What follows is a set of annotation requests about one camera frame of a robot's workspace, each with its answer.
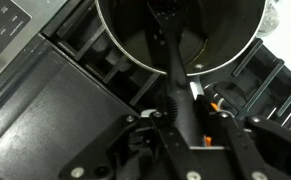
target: metal screw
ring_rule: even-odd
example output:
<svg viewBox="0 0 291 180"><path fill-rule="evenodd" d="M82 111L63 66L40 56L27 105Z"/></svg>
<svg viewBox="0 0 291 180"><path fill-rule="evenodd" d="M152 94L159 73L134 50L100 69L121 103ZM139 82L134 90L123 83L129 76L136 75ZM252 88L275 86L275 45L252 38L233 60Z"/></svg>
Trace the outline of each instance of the metal screw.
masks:
<svg viewBox="0 0 291 180"><path fill-rule="evenodd" d="M194 66L195 69L202 69L203 67L204 67L204 65L202 65L202 64L196 64Z"/></svg>
<svg viewBox="0 0 291 180"><path fill-rule="evenodd" d="M253 172L252 177L254 180L267 180L267 176L259 171Z"/></svg>
<svg viewBox="0 0 291 180"><path fill-rule="evenodd" d="M257 118L257 117L253 117L252 120L253 120L254 122L260 122L260 121L261 121L261 120L260 120L259 118Z"/></svg>
<svg viewBox="0 0 291 180"><path fill-rule="evenodd" d="M227 117L228 117L228 114L227 114L227 113L221 113L221 116L222 116L223 118L227 118Z"/></svg>
<svg viewBox="0 0 291 180"><path fill-rule="evenodd" d="M135 119L134 119L134 117L133 116L128 116L127 118L126 118L126 121L127 122L133 122Z"/></svg>
<svg viewBox="0 0 291 180"><path fill-rule="evenodd" d="M80 178L84 175L84 168L82 167L77 167L77 168L74 168L71 172L71 176L73 178Z"/></svg>
<svg viewBox="0 0 291 180"><path fill-rule="evenodd" d="M190 171L186 174L187 180L201 180L201 175L195 171Z"/></svg>
<svg viewBox="0 0 291 180"><path fill-rule="evenodd" d="M157 118L160 118L160 117L162 117L162 113L156 111L156 112L154 112L154 116L157 117Z"/></svg>

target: metal surface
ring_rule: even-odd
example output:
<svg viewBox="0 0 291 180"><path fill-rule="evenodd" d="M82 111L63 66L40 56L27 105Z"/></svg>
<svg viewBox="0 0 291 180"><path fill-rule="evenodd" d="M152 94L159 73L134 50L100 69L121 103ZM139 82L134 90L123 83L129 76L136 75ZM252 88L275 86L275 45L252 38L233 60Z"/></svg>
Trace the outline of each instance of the metal surface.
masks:
<svg viewBox="0 0 291 180"><path fill-rule="evenodd" d="M186 174L187 180L201 180L201 175L195 171L190 171Z"/></svg>
<svg viewBox="0 0 291 180"><path fill-rule="evenodd" d="M67 0L13 0L17 6L31 17L31 20L0 54L0 73L41 28L52 19L66 1Z"/></svg>
<svg viewBox="0 0 291 180"><path fill-rule="evenodd" d="M161 112L156 111L156 112L154 112L153 115L157 118L160 118L160 117L162 117L163 114Z"/></svg>
<svg viewBox="0 0 291 180"><path fill-rule="evenodd" d="M257 36L262 37L269 35L278 27L279 22L280 20L277 9L272 4L268 5L268 7L266 7L265 16Z"/></svg>
<svg viewBox="0 0 291 180"><path fill-rule="evenodd" d="M227 113L221 113L221 116L222 116L223 118L227 118L227 117L228 117L228 114L227 114Z"/></svg>
<svg viewBox="0 0 291 180"><path fill-rule="evenodd" d="M267 176L259 171L253 172L252 177L254 180L267 180Z"/></svg>
<svg viewBox="0 0 291 180"><path fill-rule="evenodd" d="M204 95L204 90L199 80L199 76L197 76L195 80L196 81L191 80L191 82L189 83L194 99L196 99L198 95Z"/></svg>
<svg viewBox="0 0 291 180"><path fill-rule="evenodd" d="M22 31L31 17L10 0L0 0L0 53Z"/></svg>
<svg viewBox="0 0 291 180"><path fill-rule="evenodd" d="M73 169L73 171L71 172L71 175L73 178L80 178L84 175L84 168L82 167L77 167L75 169Z"/></svg>
<svg viewBox="0 0 291 180"><path fill-rule="evenodd" d="M144 111L141 112L141 117L142 118L149 118L149 116L152 113L154 113L154 112L156 112L156 109L147 109L147 110L144 110Z"/></svg>
<svg viewBox="0 0 291 180"><path fill-rule="evenodd" d="M261 120L260 120L259 118L257 118L257 117L253 117L252 119L253 119L254 122L260 122L260 121L261 121Z"/></svg>
<svg viewBox="0 0 291 180"><path fill-rule="evenodd" d="M99 17L103 22L109 37L116 44L116 46L137 65L140 65L150 71L165 74L164 70L153 67L152 64L146 63L146 60L142 58L138 59L134 54L131 54L131 52L126 50L122 41L115 33L115 28L113 27L114 22L113 19L111 19L113 17L112 11L115 9L115 7L113 7L113 3L114 0L96 0L96 7L99 13ZM218 8L223 9L222 7L224 4L222 5L222 3L224 2L205 2L206 6L212 4L206 9L210 8L213 9L211 10L212 12L216 12L215 4L218 4ZM209 37L203 53L201 53L192 62L186 64L185 68L188 75L208 73L229 64L242 52L244 52L248 45L253 41L259 29L260 20L264 15L265 1L248 1L248 3L245 1L235 1L233 3L237 3L239 8L232 7L231 10L227 9L226 11L228 11L228 13L225 13L226 16L220 14L215 15L215 13L207 16L207 19L211 18L208 19L208 22L214 23L209 24L209 26L211 26L210 29L212 29L209 33L212 35Z"/></svg>
<svg viewBox="0 0 291 180"><path fill-rule="evenodd" d="M133 116L128 116L128 117L126 118L126 121L127 121L127 122L133 122L133 121L135 121L135 118L134 118Z"/></svg>

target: metal bowl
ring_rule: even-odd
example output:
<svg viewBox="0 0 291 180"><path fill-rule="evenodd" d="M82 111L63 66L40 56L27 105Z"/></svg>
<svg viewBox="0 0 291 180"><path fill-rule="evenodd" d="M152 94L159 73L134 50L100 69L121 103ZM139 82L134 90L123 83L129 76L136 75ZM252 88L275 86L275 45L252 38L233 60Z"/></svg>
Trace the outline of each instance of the metal bowl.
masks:
<svg viewBox="0 0 291 180"><path fill-rule="evenodd" d="M266 4L265 0L191 0L190 3L188 27L180 40L188 75L219 69L244 52L259 30ZM148 41L148 27L155 24L146 1L96 0L96 6L108 35L130 60L165 74L158 62L164 55L156 59L153 56L160 52L157 48L164 49L157 46L164 46L164 41L159 40L154 46Z"/></svg>

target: stainless steel panel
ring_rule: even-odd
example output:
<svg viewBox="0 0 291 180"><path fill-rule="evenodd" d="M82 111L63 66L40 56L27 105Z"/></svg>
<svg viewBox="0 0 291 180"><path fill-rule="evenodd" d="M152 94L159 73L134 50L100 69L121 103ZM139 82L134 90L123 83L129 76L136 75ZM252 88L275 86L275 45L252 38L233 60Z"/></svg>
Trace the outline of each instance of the stainless steel panel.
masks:
<svg viewBox="0 0 291 180"><path fill-rule="evenodd" d="M0 73L68 0L12 0L31 21L0 54Z"/></svg>

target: orange part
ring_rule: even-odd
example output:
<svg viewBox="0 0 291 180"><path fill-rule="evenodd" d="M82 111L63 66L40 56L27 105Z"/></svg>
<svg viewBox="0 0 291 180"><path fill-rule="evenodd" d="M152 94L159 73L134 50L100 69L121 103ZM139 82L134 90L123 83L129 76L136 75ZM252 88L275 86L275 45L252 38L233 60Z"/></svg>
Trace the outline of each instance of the orange part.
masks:
<svg viewBox="0 0 291 180"><path fill-rule="evenodd" d="M215 104L215 103L211 103L211 105L212 105L212 107L215 109L215 111L218 110L218 108L217 108L217 104Z"/></svg>
<svg viewBox="0 0 291 180"><path fill-rule="evenodd" d="M212 146L212 138L205 136L205 143L207 147Z"/></svg>

